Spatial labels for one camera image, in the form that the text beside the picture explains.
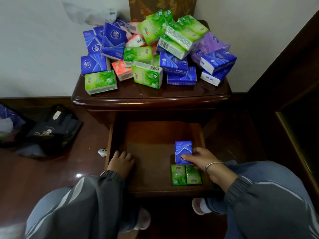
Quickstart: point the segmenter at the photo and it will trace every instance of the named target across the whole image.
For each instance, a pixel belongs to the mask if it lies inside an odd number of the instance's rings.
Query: brown patterned panel
[[[132,22],[141,22],[160,9],[172,9],[174,20],[187,14],[194,15],[197,0],[129,0]]]

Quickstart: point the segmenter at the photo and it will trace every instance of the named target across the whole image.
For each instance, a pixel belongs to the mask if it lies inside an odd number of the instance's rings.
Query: bracelet
[[[209,163],[208,165],[206,165],[206,167],[205,167],[205,169],[204,169],[205,173],[207,173],[208,167],[209,167],[210,165],[212,165],[212,164],[215,164],[215,163],[221,163],[221,164],[223,164],[224,162],[223,162],[223,161],[219,161],[219,162],[211,162],[211,163]]]

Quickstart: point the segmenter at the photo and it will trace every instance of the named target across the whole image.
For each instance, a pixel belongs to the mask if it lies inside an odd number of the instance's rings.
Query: open drawer
[[[105,169],[114,152],[132,153],[135,167],[127,190],[134,197],[213,196],[218,193],[208,175],[201,171],[202,185],[172,186],[171,164],[175,164],[175,141],[191,140],[205,147],[198,123],[181,121],[119,122],[111,126]]]

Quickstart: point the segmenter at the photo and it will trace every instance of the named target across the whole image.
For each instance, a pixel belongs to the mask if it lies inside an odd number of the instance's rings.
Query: sleeve
[[[26,238],[117,238],[124,181],[113,171],[82,178]]]
[[[247,239],[319,239],[318,216],[294,192],[274,183],[251,184],[239,177],[225,200]]]

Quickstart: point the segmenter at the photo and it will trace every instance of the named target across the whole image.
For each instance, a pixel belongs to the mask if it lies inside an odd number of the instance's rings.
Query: jacket cuff
[[[233,206],[237,203],[238,199],[246,193],[249,186],[252,184],[246,180],[245,178],[239,176],[233,184],[229,187],[229,189],[225,193],[225,201],[233,208]]]
[[[124,183],[123,178],[117,173],[112,170],[106,170],[100,175],[103,178],[106,178],[107,180],[115,180],[119,183]]]

